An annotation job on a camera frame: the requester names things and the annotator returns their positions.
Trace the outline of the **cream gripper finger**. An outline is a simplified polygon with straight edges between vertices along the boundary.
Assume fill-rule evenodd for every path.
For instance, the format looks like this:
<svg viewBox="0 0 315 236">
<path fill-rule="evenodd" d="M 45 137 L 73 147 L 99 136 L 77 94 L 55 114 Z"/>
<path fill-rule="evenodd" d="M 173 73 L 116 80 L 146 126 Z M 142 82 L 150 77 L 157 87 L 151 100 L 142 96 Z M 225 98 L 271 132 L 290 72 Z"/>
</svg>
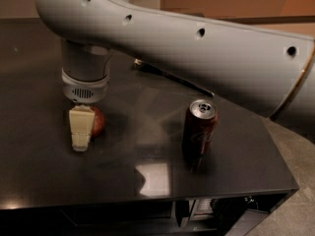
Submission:
<svg viewBox="0 0 315 236">
<path fill-rule="evenodd" d="M 86 151 L 92 136 L 95 112 L 87 105 L 76 105 L 69 111 L 69 121 L 74 151 Z"/>
</svg>

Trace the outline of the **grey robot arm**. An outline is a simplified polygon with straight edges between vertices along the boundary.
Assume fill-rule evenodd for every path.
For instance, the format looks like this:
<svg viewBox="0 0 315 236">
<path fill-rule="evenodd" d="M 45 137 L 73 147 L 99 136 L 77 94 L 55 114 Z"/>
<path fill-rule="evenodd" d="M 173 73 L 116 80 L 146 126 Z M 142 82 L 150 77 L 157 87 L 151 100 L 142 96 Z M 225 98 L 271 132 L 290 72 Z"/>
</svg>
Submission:
<svg viewBox="0 0 315 236">
<path fill-rule="evenodd" d="M 134 6 L 128 0 L 35 0 L 62 41 L 65 95 L 100 101 L 118 50 L 315 138 L 314 39 Z"/>
</svg>

